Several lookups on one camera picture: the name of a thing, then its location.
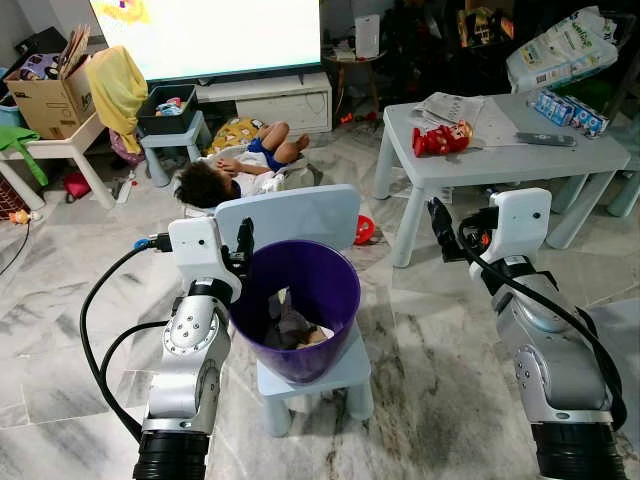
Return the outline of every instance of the child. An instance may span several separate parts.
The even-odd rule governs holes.
[[[293,163],[309,145],[309,135],[285,142],[289,125],[276,122],[263,126],[247,151],[235,158],[219,158],[215,163],[191,163],[179,175],[175,195],[181,202],[212,208],[226,200],[255,195],[281,168]]]

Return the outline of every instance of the blue shorts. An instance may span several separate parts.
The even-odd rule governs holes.
[[[247,147],[247,150],[252,153],[263,153],[267,159],[267,165],[269,165],[269,168],[274,172],[277,172],[286,165],[286,163],[277,162],[273,152],[264,148],[264,145],[262,145],[262,140],[258,137],[251,140],[251,143],[249,143],[249,147]]]

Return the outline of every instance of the child's hair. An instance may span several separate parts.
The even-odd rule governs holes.
[[[204,162],[189,164],[178,176],[180,186],[175,196],[184,203],[198,208],[213,208],[233,200],[235,196],[225,188],[224,179],[217,170]]]

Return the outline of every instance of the white shirt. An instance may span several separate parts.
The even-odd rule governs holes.
[[[243,152],[234,157],[240,163],[254,165],[257,167],[268,167],[267,158],[264,153]],[[275,174],[272,171],[253,175],[251,173],[240,172],[233,177],[240,186],[240,196],[251,197],[260,193],[276,192],[282,190],[284,175]]]

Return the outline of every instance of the tv screen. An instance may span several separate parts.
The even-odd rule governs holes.
[[[320,62],[318,0],[90,0],[109,46],[146,80],[197,78]]]

